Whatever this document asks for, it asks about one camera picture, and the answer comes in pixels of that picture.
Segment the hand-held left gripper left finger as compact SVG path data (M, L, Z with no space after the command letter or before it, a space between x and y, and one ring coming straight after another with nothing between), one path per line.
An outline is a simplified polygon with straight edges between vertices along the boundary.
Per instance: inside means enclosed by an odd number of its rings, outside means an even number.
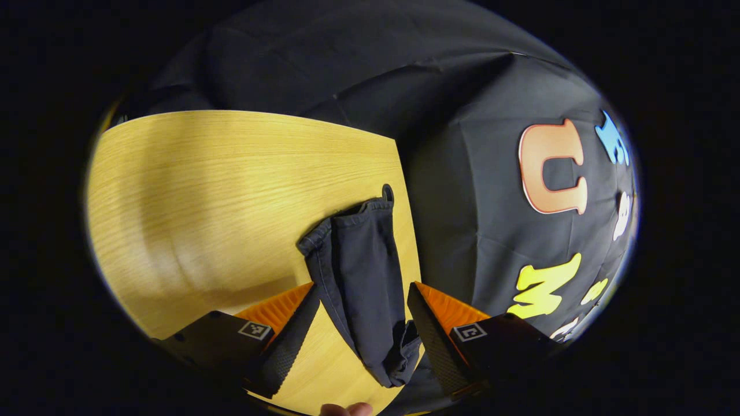
M153 341L227 389L271 399L293 368L319 303L316 285L307 283L238 314L210 311Z

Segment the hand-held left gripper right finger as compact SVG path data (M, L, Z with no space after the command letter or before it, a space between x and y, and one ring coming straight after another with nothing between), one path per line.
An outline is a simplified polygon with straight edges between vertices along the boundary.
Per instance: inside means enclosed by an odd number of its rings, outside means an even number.
M490 316L415 281L407 305L446 396L460 400L528 382L558 354L558 342L515 314Z

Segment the black jeans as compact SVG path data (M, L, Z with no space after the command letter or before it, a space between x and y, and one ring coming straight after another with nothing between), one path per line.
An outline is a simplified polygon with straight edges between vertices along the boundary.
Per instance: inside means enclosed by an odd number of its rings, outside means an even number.
M419 360L420 335L405 316L404 281L388 184L321 220L297 243L326 313L382 387L402 387Z

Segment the black backdrop cloth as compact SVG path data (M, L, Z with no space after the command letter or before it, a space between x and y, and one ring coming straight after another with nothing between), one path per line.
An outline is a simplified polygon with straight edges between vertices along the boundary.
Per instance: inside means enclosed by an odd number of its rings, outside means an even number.
M634 235L635 160L580 69L469 0L257 0L188 42L96 145L90 238L148 337L309 281L314 223L405 190L404 281L577 335Z

